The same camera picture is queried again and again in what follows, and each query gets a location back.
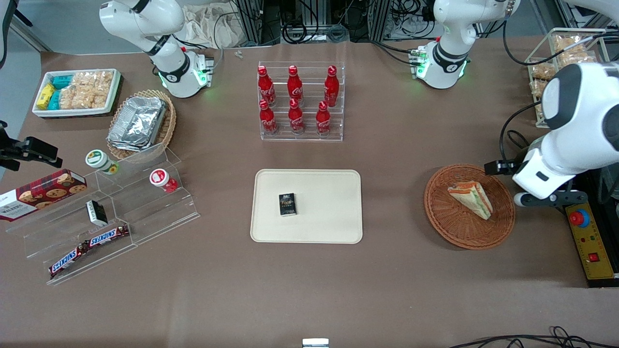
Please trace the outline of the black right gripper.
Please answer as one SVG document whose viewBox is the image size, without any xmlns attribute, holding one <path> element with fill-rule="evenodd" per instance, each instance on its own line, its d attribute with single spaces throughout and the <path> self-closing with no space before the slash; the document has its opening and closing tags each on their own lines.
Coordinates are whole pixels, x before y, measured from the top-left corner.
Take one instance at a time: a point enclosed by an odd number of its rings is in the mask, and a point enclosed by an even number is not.
<svg viewBox="0 0 619 348">
<path fill-rule="evenodd" d="M 61 168 L 62 158 L 58 148 L 36 138 L 26 137 L 23 141 L 12 139 L 6 132 L 7 123 L 0 122 L 0 166 L 18 171 L 22 161 L 39 161 L 51 167 Z"/>
</svg>

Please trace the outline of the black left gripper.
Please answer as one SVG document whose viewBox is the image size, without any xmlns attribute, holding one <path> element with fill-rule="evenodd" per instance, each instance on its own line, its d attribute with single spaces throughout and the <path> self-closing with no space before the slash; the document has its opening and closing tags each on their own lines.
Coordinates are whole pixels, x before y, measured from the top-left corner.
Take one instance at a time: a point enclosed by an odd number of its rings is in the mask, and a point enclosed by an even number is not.
<svg viewBox="0 0 619 348">
<path fill-rule="evenodd" d="M 519 167 L 517 161 L 490 161 L 486 163 L 486 175 L 513 175 Z"/>
</svg>

